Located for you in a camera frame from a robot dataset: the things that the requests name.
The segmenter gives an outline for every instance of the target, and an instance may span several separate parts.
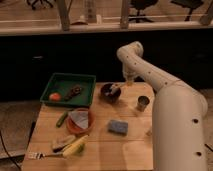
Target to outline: blue sponge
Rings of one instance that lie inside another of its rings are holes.
[[[110,120],[108,123],[108,131],[126,135],[128,132],[128,123]]]

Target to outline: green plastic tray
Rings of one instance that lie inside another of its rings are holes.
[[[96,83],[94,75],[80,75],[68,73],[54,73],[50,78],[40,101],[48,106],[62,106],[62,107],[89,107],[92,104],[93,93]],[[54,92],[60,93],[65,97],[67,92],[75,86],[80,85],[83,90],[80,94],[65,101],[50,101],[49,95]]]

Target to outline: orange fruit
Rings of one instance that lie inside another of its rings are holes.
[[[60,101],[61,100],[61,95],[59,93],[51,93],[49,95],[49,100],[50,101]]]

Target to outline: bowl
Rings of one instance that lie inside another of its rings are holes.
[[[86,129],[80,128],[78,125],[76,125],[70,117],[67,117],[66,119],[66,126],[67,130],[70,132],[70,134],[89,134],[92,130],[93,123],[94,123],[94,115],[88,108],[77,108],[75,109],[77,111],[88,111],[88,119],[89,119],[89,126]]]
[[[107,83],[104,84],[101,87],[101,98],[107,101],[108,103],[115,103],[118,98],[121,95],[121,89],[119,88],[113,95],[109,94],[110,93],[110,87],[113,85],[113,83]]]

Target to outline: office chair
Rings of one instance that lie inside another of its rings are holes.
[[[144,10],[145,8],[155,5],[158,2],[158,0],[131,0],[131,8],[134,8],[137,10],[136,15],[129,15],[130,19],[129,21],[135,20],[136,23],[139,23],[140,20],[143,22],[153,22],[152,20],[146,18],[145,14],[141,14],[141,10]]]
[[[43,5],[43,2],[46,2],[47,4],[49,4],[50,8],[53,8],[53,4],[51,2],[49,2],[49,0],[34,0],[33,3],[30,3],[30,0],[27,0],[27,4],[30,5],[32,7],[33,10],[35,10],[35,4],[40,1],[41,4]]]
[[[201,0],[172,0],[171,2],[183,8],[189,8],[189,12],[184,21],[189,21],[193,11],[203,4]]]

